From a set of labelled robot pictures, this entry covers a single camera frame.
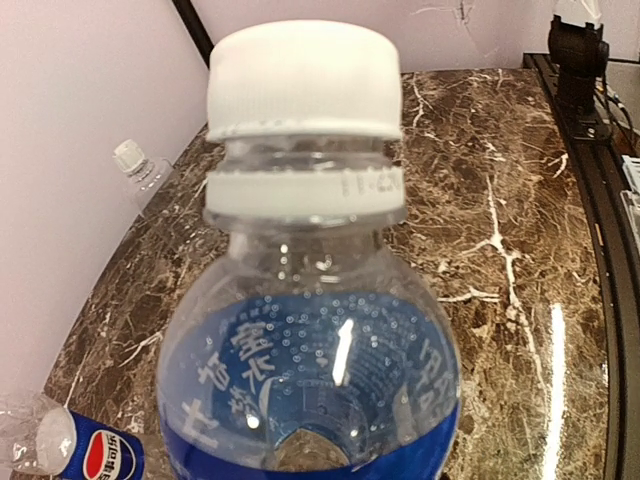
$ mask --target bottle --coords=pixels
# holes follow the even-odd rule
[[[124,141],[113,153],[116,165],[127,176],[127,193],[145,216],[145,208],[169,179],[173,167],[165,158],[147,158],[133,140]]]
[[[185,480],[427,480],[460,411],[448,320],[385,246],[405,216],[398,53],[353,25],[290,21],[211,55],[205,216],[227,253],[165,335],[161,429]]]
[[[67,480],[174,478],[163,459],[159,438],[115,430],[42,393],[0,396],[0,467]]]

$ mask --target blue label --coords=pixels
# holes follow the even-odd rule
[[[133,435],[70,412],[76,426],[76,449],[60,474],[67,480],[140,480],[144,450]]]
[[[181,480],[430,480],[455,433],[459,373],[440,325],[391,295],[265,296],[189,331],[158,395]],[[274,452],[302,430],[349,466],[276,471]]]

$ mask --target white wall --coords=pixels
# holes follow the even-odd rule
[[[126,138],[174,159],[207,70],[169,1],[0,1],[0,391],[41,388],[136,212]]]
[[[257,23],[319,18],[388,36],[405,71],[517,67],[547,51],[555,0],[194,0],[214,41]],[[601,0],[612,54],[638,56],[638,0]],[[464,5],[465,20],[460,5]]]

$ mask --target small bottle with white cap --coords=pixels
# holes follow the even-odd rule
[[[127,193],[144,216],[149,201],[169,179],[173,167],[165,158],[148,158],[133,140],[125,140],[113,153],[116,165],[127,176]]]
[[[184,296],[157,374],[178,478],[431,480],[453,443],[449,321],[381,230],[405,217],[398,52],[289,21],[211,55],[205,216],[226,255]]]

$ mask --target black strip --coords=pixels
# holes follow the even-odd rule
[[[191,3],[191,0],[172,1],[178,11],[178,15],[180,15],[180,18],[184,23],[184,26],[187,28],[189,35],[191,35],[193,43],[198,49],[198,52],[200,52],[202,60],[204,60],[207,68],[209,68],[209,56],[213,50],[213,42],[207,33],[207,29],[204,28],[204,24],[202,23],[198,12],[193,6],[193,3]]]
[[[526,55],[538,71],[571,157],[600,276],[609,363],[609,423],[604,478],[640,479],[640,256],[620,191],[628,190],[610,139],[577,139],[575,116],[555,102],[557,70],[546,55]]]

